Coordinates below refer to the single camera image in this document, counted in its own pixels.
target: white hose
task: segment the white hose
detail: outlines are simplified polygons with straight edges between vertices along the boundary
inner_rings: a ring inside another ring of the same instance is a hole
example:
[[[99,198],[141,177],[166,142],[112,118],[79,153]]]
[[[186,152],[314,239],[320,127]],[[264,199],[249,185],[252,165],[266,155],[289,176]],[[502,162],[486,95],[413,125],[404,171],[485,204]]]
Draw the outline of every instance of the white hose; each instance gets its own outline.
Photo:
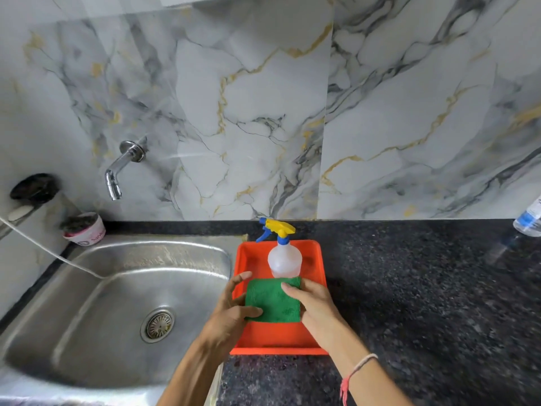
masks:
[[[68,264],[68,265],[71,265],[77,269],[80,269],[81,271],[85,271],[86,273],[89,273],[91,274],[92,276],[95,276],[96,278],[98,279],[105,279],[105,277],[103,276],[100,276],[94,272],[92,272],[90,269],[87,269],[85,268],[84,266],[80,266],[68,259],[65,259],[65,258],[62,258],[60,255],[57,255],[56,253],[52,252],[50,249],[47,249],[45,248],[42,244],[40,244],[38,241],[35,241],[34,239],[30,238],[28,235],[25,235],[22,231],[18,230],[17,227],[15,225],[13,225],[12,223],[8,222],[6,219],[0,217],[0,221],[2,221],[5,225],[9,226],[12,230],[14,230],[15,232],[17,232],[19,235],[23,236],[24,238],[28,239],[30,242],[32,242],[34,245],[37,245],[39,246],[41,249],[43,249],[45,252],[51,254],[52,256],[54,256],[56,259],[60,259],[62,262]]]

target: sink basin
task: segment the sink basin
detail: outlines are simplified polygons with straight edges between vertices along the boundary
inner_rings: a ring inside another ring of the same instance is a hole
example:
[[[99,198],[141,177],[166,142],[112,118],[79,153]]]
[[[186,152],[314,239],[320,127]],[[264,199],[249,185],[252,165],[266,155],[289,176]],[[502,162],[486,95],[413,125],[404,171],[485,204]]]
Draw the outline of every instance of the sink basin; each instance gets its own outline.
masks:
[[[0,400],[153,404],[232,275],[241,237],[110,235],[0,337]]]

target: person's left hand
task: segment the person's left hand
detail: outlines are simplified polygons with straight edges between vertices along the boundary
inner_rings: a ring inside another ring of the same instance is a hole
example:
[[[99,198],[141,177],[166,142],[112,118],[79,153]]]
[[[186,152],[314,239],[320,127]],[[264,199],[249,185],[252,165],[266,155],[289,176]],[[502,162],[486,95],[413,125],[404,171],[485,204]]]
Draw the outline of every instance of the person's left hand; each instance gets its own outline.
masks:
[[[210,349],[219,362],[223,362],[231,349],[240,339],[247,324],[246,317],[257,318],[263,314],[263,309],[254,306],[244,306],[246,293],[237,299],[232,298],[237,285],[252,277],[251,272],[242,272],[227,282],[220,299],[209,320],[203,327],[199,339]]]

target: faucet spout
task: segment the faucet spout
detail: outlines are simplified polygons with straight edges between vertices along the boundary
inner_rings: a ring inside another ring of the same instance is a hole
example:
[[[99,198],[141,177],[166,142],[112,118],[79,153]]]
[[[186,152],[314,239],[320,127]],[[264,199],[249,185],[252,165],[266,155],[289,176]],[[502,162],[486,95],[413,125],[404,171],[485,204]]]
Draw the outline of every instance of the faucet spout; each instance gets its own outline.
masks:
[[[122,191],[118,184],[118,173],[130,162],[141,162],[145,159],[145,150],[141,145],[133,141],[122,141],[120,143],[120,152],[122,155],[105,171],[105,184],[113,201],[122,198]]]

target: drain strainer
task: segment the drain strainer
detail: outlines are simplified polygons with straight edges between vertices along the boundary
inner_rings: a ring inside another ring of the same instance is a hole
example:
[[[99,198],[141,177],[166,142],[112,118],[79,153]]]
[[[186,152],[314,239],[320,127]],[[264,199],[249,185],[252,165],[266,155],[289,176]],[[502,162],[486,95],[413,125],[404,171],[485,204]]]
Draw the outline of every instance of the drain strainer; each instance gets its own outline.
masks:
[[[159,307],[145,318],[141,325],[141,338],[147,343],[155,343],[164,339],[175,324],[172,311],[166,307]]]

